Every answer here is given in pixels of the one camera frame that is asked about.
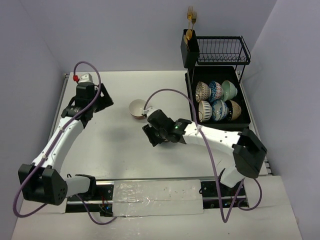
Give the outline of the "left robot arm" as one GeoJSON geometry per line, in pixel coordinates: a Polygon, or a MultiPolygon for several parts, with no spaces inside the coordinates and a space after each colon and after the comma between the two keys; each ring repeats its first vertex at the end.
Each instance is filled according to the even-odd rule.
{"type": "Polygon", "coordinates": [[[103,84],[82,82],[76,86],[76,95],[62,111],[58,127],[45,148],[31,164],[22,164],[18,170],[25,200],[58,206],[76,194],[86,200],[97,195],[94,176],[77,174],[65,178],[60,171],[71,146],[93,115],[112,105],[103,84]]]}

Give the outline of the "blue geometric pattern bowl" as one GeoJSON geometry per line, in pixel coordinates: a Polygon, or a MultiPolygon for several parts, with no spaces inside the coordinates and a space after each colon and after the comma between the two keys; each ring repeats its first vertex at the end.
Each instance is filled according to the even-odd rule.
{"type": "Polygon", "coordinates": [[[208,101],[210,103],[212,103],[214,100],[220,99],[223,96],[224,90],[218,82],[213,80],[209,83],[208,86],[211,90],[210,97],[208,98],[208,101]]]}

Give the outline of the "black glazed beige bowl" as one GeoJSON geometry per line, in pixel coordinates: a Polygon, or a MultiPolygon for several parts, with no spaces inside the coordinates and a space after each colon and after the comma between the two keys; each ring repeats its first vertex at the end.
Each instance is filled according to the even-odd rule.
{"type": "Polygon", "coordinates": [[[242,113],[242,108],[240,107],[240,105],[233,100],[227,100],[225,103],[228,107],[228,114],[226,116],[226,119],[229,122],[238,119],[242,113]]]}

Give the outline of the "brown lattice pattern bowl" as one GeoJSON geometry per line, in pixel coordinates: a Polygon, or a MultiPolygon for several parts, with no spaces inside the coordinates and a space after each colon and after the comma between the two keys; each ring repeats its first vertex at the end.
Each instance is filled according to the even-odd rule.
{"type": "Polygon", "coordinates": [[[200,101],[205,101],[211,96],[211,89],[210,87],[202,82],[199,81],[196,85],[195,89],[195,99],[199,103],[200,101]]]}

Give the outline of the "white striped bowl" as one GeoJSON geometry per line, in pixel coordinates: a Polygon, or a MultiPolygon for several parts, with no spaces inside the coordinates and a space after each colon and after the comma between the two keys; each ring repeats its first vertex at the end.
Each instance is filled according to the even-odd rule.
{"type": "Polygon", "coordinates": [[[201,100],[198,105],[198,117],[201,123],[207,122],[212,117],[213,110],[209,102],[201,100]]]}

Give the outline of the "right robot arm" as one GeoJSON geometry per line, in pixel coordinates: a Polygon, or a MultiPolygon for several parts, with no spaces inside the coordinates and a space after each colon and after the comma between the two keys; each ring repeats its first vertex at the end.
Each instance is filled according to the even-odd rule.
{"type": "Polygon", "coordinates": [[[224,131],[197,125],[183,118],[173,121],[162,110],[153,107],[143,110],[142,115],[147,119],[147,125],[142,129],[154,147],[165,141],[209,146],[211,151],[220,151],[232,157],[231,166],[223,171],[217,183],[221,195],[229,195],[244,178],[258,178],[267,149],[252,130],[224,131]]]}

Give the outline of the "blue floral bowl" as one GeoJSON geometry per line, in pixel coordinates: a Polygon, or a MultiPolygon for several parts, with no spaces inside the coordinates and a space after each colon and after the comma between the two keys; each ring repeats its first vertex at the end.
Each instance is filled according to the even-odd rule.
{"type": "Polygon", "coordinates": [[[227,104],[220,99],[214,100],[211,105],[211,108],[212,108],[211,118],[214,122],[219,122],[224,120],[229,112],[229,108],[227,107],[227,104]]]}

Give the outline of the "mint green bowl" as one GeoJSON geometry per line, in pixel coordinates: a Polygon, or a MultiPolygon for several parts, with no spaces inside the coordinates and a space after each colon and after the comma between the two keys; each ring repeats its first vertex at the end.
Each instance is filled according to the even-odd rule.
{"type": "Polygon", "coordinates": [[[223,89],[223,95],[220,99],[224,102],[227,100],[232,100],[238,94],[238,89],[229,80],[225,80],[221,87],[223,89]]]}

